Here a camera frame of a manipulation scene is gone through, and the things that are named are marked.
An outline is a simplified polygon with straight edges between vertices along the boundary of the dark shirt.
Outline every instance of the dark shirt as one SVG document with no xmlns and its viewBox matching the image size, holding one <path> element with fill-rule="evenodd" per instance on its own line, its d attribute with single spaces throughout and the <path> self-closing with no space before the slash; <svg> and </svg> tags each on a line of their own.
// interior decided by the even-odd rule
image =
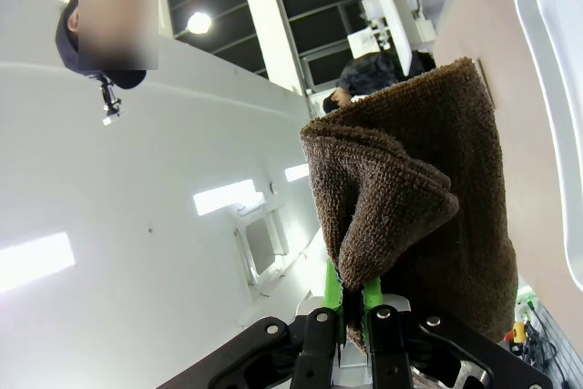
<svg viewBox="0 0 583 389">
<path fill-rule="evenodd" d="M 403 74 L 399 57 L 394 51 L 375 52 L 349 62 L 340 75 L 338 87 L 348 90 L 354 96 L 370 95 L 426 70 L 428 69 L 421 66 L 417 52 L 413 52 L 409 77 Z"/>
</svg>

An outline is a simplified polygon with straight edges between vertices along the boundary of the person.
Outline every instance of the person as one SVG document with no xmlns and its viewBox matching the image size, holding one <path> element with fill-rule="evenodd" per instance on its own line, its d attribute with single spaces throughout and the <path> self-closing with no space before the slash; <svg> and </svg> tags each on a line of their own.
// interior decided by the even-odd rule
<svg viewBox="0 0 583 389">
<path fill-rule="evenodd" d="M 136 87 L 146 76 L 142 57 L 146 14 L 141 0 L 83 0 L 82 5 L 69 0 L 55 33 L 64 66 L 121 88 Z"/>
<path fill-rule="evenodd" d="M 326 114 L 351 103 L 355 96 L 368 96 L 435 68 L 431 55 L 413 52 L 406 77 L 394 51 L 373 52 L 350 61 L 343 69 L 336 89 L 322 102 Z"/>
</svg>

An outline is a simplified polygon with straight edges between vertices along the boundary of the person in dark shirt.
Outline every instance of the person in dark shirt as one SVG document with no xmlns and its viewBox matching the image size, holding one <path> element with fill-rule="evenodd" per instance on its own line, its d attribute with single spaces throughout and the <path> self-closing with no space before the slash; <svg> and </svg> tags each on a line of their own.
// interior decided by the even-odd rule
<svg viewBox="0 0 583 389">
<path fill-rule="evenodd" d="M 370 95 L 416 77 L 435 68 L 431 55 L 413 52 L 413 60 L 406 77 L 401 69 L 399 57 L 394 51 L 374 52 L 353 59 L 340 75 L 336 89 L 322 103 L 324 112 L 350 104 L 354 96 Z"/>
</svg>

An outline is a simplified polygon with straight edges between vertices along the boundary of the bolt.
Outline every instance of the bolt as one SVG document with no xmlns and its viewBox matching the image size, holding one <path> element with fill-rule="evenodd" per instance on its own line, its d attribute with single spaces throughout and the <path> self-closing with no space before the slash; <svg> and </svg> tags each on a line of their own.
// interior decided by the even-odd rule
<svg viewBox="0 0 583 389">
<path fill-rule="evenodd" d="M 441 319 L 439 319 L 439 316 L 429 316 L 427 318 L 427 325 L 429 325 L 430 327 L 436 327 L 440 323 Z"/>
<path fill-rule="evenodd" d="M 391 316 L 391 311 L 389 309 L 381 309 L 376 313 L 376 317 L 379 319 L 386 319 Z"/>
</svg>

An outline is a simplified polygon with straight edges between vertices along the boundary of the fabric texture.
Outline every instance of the fabric texture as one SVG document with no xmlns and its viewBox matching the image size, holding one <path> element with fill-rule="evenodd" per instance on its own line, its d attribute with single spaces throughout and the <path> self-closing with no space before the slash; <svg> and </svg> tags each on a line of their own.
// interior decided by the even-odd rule
<svg viewBox="0 0 583 389">
<path fill-rule="evenodd" d="M 354 306 L 379 276 L 384 293 L 503 338 L 517 264 L 493 107 L 470 59 L 316 119 L 301 139 L 351 339 L 362 345 Z"/>
</svg>

